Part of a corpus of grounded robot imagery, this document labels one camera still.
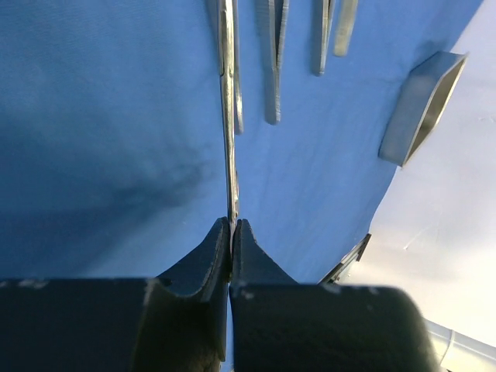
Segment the steel forceps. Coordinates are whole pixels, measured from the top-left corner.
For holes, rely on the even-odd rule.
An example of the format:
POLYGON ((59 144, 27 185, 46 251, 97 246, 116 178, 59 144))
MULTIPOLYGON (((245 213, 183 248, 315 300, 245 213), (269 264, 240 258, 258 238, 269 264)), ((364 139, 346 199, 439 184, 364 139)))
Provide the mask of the steel forceps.
POLYGON ((335 4, 334 0, 313 2, 311 67, 315 76, 325 72, 335 4))

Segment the steel tweezers long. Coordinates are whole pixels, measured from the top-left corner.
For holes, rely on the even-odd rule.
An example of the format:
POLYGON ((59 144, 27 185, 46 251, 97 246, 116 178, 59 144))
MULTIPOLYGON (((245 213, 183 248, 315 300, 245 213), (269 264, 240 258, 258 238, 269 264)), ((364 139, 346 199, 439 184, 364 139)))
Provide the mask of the steel tweezers long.
MULTIPOLYGON (((241 135, 244 132, 243 125, 243 100, 241 91, 241 80, 240 80, 240 56, 239 56, 239 17, 238 17, 238 2, 237 0, 228 1, 232 6, 232 17, 233 17, 233 90, 235 98, 233 99, 233 112, 234 112, 234 133, 236 135, 241 135)), ((219 76, 220 82, 222 82, 223 75, 223 62, 222 62, 222 51, 219 45, 219 1, 205 1, 205 6, 207 9, 207 14, 209 17, 209 22, 211 26, 212 35, 217 42, 217 51, 219 53, 219 76)))

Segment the steel tweezers medium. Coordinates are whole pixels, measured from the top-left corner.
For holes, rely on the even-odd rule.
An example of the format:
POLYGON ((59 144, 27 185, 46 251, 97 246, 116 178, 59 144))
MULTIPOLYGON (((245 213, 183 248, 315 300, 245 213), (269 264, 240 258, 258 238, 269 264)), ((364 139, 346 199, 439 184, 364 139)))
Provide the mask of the steel tweezers medium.
POLYGON ((255 1, 257 34, 263 71, 265 120, 281 120, 281 70, 288 24, 289 1, 255 1))

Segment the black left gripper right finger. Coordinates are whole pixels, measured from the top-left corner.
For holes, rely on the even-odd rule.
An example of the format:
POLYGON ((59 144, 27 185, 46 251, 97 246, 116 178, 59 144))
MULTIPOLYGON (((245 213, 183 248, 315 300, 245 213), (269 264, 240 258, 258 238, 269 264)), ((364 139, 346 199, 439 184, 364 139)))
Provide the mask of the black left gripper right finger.
POLYGON ((397 288, 300 284, 240 220, 229 296, 237 371, 435 371, 423 318, 397 288))

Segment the small steel surgical instrument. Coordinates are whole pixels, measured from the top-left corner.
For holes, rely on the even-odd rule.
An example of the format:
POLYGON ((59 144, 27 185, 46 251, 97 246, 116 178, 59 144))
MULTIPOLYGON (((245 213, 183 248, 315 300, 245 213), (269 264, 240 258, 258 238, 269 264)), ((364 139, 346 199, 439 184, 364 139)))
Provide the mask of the small steel surgical instrument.
POLYGON ((334 55, 345 57, 350 46, 357 14, 357 0, 342 0, 334 42, 334 55))

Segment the aluminium frame rail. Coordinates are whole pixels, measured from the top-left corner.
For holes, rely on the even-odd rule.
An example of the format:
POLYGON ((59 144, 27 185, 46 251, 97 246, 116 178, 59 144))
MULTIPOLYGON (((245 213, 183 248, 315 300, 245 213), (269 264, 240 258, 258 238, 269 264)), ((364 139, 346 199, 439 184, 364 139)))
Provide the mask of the aluminium frame rail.
POLYGON ((339 283, 348 273, 354 263, 359 262, 363 256, 365 249, 370 241, 371 234, 368 233, 362 238, 361 241, 355 245, 350 252, 348 252, 341 261, 334 266, 320 281, 319 284, 333 284, 339 283))

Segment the stainless steel instrument tray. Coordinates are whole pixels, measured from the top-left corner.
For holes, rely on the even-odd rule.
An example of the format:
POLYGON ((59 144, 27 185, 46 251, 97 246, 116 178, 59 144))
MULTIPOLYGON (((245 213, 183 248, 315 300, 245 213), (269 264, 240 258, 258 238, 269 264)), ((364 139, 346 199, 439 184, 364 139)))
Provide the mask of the stainless steel instrument tray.
POLYGON ((439 123, 467 58, 438 51, 409 72, 384 131, 382 160, 398 167, 410 161, 439 123))

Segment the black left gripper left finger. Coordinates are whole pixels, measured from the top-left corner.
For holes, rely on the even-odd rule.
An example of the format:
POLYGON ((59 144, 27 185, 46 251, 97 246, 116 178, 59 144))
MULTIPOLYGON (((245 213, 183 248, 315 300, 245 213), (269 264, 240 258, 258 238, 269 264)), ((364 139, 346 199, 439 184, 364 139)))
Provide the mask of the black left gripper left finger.
POLYGON ((217 371, 229 223, 156 277, 4 279, 3 371, 217 371))

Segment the blue surgical cloth wrap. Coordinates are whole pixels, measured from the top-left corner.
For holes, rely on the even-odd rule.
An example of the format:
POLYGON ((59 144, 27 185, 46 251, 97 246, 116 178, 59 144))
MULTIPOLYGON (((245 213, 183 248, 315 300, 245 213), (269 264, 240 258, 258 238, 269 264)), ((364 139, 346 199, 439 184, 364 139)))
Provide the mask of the blue surgical cloth wrap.
MULTIPOLYGON (((274 120, 264 1, 239 3, 240 209, 315 281, 368 230, 408 72, 478 1, 362 1, 349 53, 316 74, 318 3, 289 5, 274 120)), ((211 1, 1 3, 1 275, 153 276, 226 213, 211 1)))

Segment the aluminium side rail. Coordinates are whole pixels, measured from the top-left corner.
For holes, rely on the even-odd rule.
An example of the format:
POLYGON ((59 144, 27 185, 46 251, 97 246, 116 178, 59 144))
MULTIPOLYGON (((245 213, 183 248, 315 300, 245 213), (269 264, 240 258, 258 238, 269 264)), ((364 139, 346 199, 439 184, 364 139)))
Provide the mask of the aluminium side rail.
POLYGON ((495 348, 448 329, 440 324, 424 320, 440 371, 493 372, 495 348))

